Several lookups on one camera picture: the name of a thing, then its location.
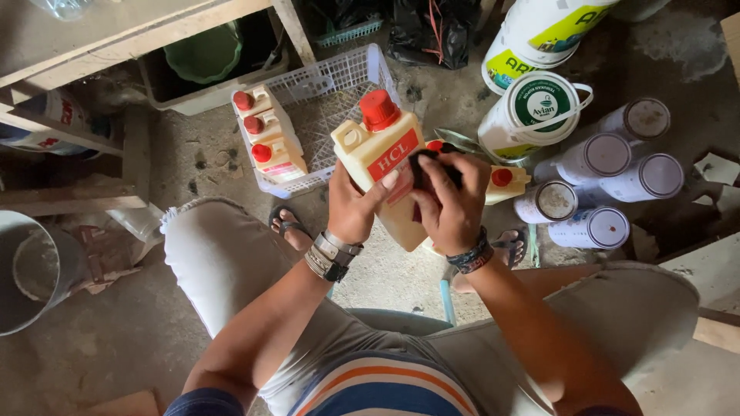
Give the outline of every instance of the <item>person's left hand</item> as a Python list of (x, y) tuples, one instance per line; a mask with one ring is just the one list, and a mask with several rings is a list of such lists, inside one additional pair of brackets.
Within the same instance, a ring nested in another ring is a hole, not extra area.
[(337, 159), (329, 179), (329, 232), (345, 244), (362, 244), (370, 237), (376, 209), (386, 200), (398, 180), (393, 170), (363, 195), (354, 187), (349, 172)]

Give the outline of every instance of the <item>person's right hand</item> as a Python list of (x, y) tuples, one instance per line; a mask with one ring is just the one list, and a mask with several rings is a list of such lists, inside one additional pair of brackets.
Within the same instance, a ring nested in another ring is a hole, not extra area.
[[(452, 165), (462, 173), (458, 190), (440, 165)], [(491, 180), (491, 165), (471, 155), (442, 153), (437, 161), (419, 156), (419, 165), (429, 175), (442, 206), (420, 189), (411, 191), (419, 204), (422, 225), (444, 255), (455, 256), (470, 251), (478, 242), (485, 190)]]

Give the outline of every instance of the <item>orange stripe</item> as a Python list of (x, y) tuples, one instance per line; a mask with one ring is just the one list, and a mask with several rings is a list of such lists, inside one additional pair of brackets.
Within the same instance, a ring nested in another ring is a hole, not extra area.
[(334, 380), (331, 381), (331, 383), (327, 384), (326, 387), (321, 389), (318, 394), (314, 396), (304, 407), (298, 411), (298, 413), (295, 414), (295, 416), (304, 416), (308, 410), (311, 408), (311, 406), (318, 400), (324, 393), (329, 391), (330, 389), (336, 387), (337, 384), (342, 383), (346, 380), (349, 380), (353, 377), (359, 377), (361, 375), (373, 375), (373, 374), (387, 374), (387, 375), (406, 375), (409, 377), (416, 377), (420, 378), (424, 381), (428, 381), (429, 383), (434, 384), (437, 387), (440, 387), (445, 392), (449, 393), (450, 396), (457, 399), (458, 402), (460, 402), (460, 405), (465, 408), (470, 413), (474, 413), (473, 410), (468, 406), (468, 404), (465, 402), (465, 399), (462, 397), (460, 393), (458, 393), (455, 389), (453, 389), (449, 384), (445, 383), (444, 381), (441, 381), (439, 378), (436, 378), (433, 375), (430, 375), (429, 373), (417, 371), (417, 370), (410, 370), (410, 369), (401, 369), (398, 367), (389, 367), (389, 366), (369, 366), (369, 367), (361, 367), (359, 369), (352, 369), (347, 371), (346, 373), (343, 373), (339, 376), (337, 376)]

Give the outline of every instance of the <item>concrete floor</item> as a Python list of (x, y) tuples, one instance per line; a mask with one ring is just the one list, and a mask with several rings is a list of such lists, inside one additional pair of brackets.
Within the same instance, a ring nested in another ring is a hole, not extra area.
[[(717, 49), (713, 39), (716, 43), (719, 18), (739, 11), (739, 6), (731, 5), (729, 0), (708, 3), (673, 0), (645, 23), (629, 27), (607, 19), (587, 36), (579, 52), (556, 70), (573, 81), (594, 86), (596, 99), (583, 113), (582, 125), (629, 99), (655, 96), (673, 114), (670, 134), (652, 145), (655, 150), (673, 154), (687, 171), (709, 149), (737, 159), (740, 92), (724, 50), (721, 45)], [(672, 26), (670, 23), (677, 19), (681, 24)], [(404, 107), (419, 116), (426, 137), (433, 136), (435, 127), (473, 137), (478, 123), (496, 102), (497, 96), (487, 93), (480, 78), (480, 63), (500, 20), (501, 16), (493, 16), (479, 46), (471, 51), (469, 65), (461, 70), (410, 68), (388, 60)], [(704, 55), (687, 54), (671, 43), (697, 38), (700, 43), (692, 45), (706, 50)], [(371, 40), (383, 45), (386, 39), (387, 34), (381, 33)], [(657, 49), (648, 50), (645, 45)], [(321, 53), (327, 57), (350, 46)], [(715, 65), (697, 66), (699, 61)], [(420, 97), (407, 95), (412, 87), (421, 91)], [(234, 127), (230, 106), (192, 117), (162, 113), (152, 135), (152, 201), (162, 208), (182, 205), (194, 198), (188, 183), (195, 180), (198, 195), (227, 196), (258, 218), (266, 218), (279, 201), (258, 189), (251, 172), (245, 169), (243, 178), (234, 179), (226, 169), (216, 167), (223, 157), (220, 153), (229, 149), (238, 151), (237, 161), (242, 167), (249, 166), (246, 148)], [(195, 162), (200, 160), (208, 163), (206, 169), (195, 169)], [(666, 254), (703, 240), (708, 233), (707, 222), (719, 219), (706, 207), (690, 205), (691, 198), (704, 192), (705, 187), (691, 182), (671, 201), (623, 208), (631, 220), (658, 235), (662, 254)], [(312, 232), (324, 228), (326, 189), (316, 189), (289, 203)], [(705, 221), (692, 228), (690, 225), (697, 223), (687, 218)], [(681, 235), (673, 227), (678, 221), (682, 224)], [(491, 233), (520, 224), (510, 201), (485, 213), (485, 225)], [(591, 252), (560, 249), (546, 236), (540, 243), (543, 265), (594, 259)], [(444, 267), (441, 259), (422, 250), (405, 254), (389, 241), (382, 227), (374, 229), (366, 246), (366, 254), (355, 261), (347, 279), (334, 292), (340, 305), (407, 312), (418, 308), (432, 318), (443, 316), (437, 288)], [(157, 247), (144, 260), (142, 272), (122, 278), (100, 295), (80, 293), (28, 329), (0, 339), (0, 413), (69, 414), (147, 388), (156, 388), (164, 409), (180, 392), (209, 338), (163, 259), (162, 248)], [(454, 305), (459, 323), (488, 315), (474, 295), (454, 295)], [(668, 377), (673, 373), (669, 367), (662, 374)], [(681, 389), (678, 383), (670, 387)], [(636, 393), (645, 403), (647, 415), (675, 414), (659, 400), (650, 399), (654, 388), (649, 383), (641, 383), (639, 388)], [(266, 410), (258, 403), (252, 414), (264, 415)]]

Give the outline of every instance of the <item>wristwatch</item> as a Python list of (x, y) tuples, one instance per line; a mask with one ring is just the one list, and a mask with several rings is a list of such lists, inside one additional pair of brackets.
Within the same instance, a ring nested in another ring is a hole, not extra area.
[(309, 268), (321, 278), (339, 283), (347, 274), (349, 263), (363, 248), (362, 244), (354, 246), (344, 243), (326, 230), (316, 237), (305, 259)]

